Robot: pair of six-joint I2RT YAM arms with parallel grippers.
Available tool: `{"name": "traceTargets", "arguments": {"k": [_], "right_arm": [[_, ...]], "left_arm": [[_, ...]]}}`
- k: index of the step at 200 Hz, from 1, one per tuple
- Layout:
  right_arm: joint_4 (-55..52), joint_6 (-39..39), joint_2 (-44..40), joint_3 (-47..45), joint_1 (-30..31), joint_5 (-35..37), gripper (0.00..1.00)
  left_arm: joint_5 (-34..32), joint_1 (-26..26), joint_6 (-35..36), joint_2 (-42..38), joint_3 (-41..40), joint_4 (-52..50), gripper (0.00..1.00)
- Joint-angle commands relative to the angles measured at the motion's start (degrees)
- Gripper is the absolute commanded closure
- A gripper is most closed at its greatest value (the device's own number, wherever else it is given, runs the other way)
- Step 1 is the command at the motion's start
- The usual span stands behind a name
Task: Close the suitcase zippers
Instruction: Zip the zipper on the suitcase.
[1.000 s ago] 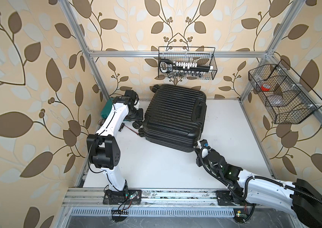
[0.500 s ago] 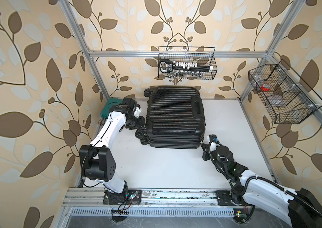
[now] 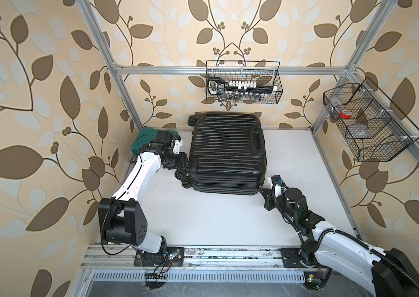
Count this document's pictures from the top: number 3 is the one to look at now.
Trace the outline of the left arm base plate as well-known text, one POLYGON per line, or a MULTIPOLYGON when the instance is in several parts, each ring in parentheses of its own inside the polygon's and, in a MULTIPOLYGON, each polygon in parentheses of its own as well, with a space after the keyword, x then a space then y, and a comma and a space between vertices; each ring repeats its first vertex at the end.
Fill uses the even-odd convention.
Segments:
POLYGON ((167 261, 172 263, 172 267, 181 267, 184 257, 184 247, 167 247, 156 254, 137 250, 133 264, 135 267, 157 267, 167 261))

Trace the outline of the black hard-shell suitcase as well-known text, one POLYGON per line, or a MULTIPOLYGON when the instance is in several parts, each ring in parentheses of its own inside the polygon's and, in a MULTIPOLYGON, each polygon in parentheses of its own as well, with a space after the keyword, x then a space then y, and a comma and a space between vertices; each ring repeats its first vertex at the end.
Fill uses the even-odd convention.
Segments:
POLYGON ((188 163, 176 170, 184 188, 202 193, 253 196, 264 185, 267 156, 258 117, 246 113, 192 115, 188 163))

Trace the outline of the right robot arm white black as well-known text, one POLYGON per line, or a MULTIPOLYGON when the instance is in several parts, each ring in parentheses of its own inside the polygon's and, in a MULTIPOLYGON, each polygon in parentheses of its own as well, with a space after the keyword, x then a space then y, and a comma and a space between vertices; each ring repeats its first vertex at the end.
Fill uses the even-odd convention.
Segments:
POLYGON ((298 258, 306 267, 322 266, 363 287, 374 297, 419 297, 419 273, 400 250, 385 250, 336 228, 308 209, 297 188, 276 178, 260 188, 265 209, 276 209, 300 240, 298 258))

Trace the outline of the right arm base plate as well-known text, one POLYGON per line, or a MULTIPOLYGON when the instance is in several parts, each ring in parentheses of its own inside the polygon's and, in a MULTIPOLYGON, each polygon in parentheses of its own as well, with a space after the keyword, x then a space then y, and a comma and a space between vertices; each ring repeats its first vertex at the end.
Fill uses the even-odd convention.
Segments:
POLYGON ((313 253, 305 251, 303 248, 282 248, 282 262, 284 268, 308 268, 319 269, 324 268, 315 258, 313 253))

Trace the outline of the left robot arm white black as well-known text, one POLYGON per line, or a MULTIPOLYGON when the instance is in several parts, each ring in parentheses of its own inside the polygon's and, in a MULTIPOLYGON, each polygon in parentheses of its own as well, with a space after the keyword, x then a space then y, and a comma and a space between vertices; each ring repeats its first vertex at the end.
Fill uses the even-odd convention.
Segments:
POLYGON ((189 160, 180 148, 183 141, 176 131, 144 128, 133 144, 136 163, 121 187, 98 205, 100 243, 124 245, 153 256, 167 256, 166 240, 148 230, 140 205, 149 182, 159 169, 175 170, 175 177, 186 188, 189 160))

